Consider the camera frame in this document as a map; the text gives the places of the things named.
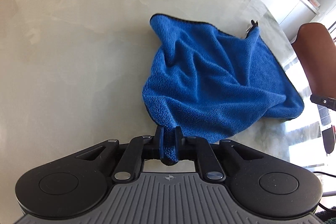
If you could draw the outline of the brown leather chair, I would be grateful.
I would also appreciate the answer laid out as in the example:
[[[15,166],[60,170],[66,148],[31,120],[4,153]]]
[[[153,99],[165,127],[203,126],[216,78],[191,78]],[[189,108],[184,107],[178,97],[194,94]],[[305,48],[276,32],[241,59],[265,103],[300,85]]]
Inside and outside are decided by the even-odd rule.
[[[320,23],[300,26],[291,44],[314,95],[335,98],[335,43]]]

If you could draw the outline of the blue grey microfibre towel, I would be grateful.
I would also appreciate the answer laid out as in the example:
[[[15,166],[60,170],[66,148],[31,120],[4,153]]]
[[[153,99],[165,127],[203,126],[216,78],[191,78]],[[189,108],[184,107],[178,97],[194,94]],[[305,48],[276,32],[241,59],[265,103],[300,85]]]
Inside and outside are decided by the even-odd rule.
[[[161,158],[178,162],[174,130],[209,143],[234,136],[261,118],[291,120],[304,102],[260,35],[256,21],[244,38],[212,24],[155,14],[161,41],[142,98],[163,127]]]

